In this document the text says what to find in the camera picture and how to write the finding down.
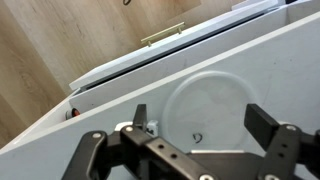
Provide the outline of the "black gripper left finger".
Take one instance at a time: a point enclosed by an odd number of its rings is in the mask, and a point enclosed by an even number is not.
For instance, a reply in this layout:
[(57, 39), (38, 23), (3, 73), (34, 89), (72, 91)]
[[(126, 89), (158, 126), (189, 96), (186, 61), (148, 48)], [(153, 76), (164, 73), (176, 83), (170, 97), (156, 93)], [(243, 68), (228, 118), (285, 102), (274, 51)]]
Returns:
[(147, 106), (138, 104), (133, 118), (133, 125), (143, 131), (147, 128)]

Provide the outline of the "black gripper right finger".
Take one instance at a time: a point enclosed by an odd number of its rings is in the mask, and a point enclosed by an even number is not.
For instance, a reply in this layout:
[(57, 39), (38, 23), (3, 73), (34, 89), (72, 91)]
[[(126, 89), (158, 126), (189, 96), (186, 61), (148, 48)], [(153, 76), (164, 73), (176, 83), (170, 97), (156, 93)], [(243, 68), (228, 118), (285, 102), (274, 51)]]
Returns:
[(257, 104), (248, 104), (244, 126), (262, 149), (267, 150), (280, 124)]

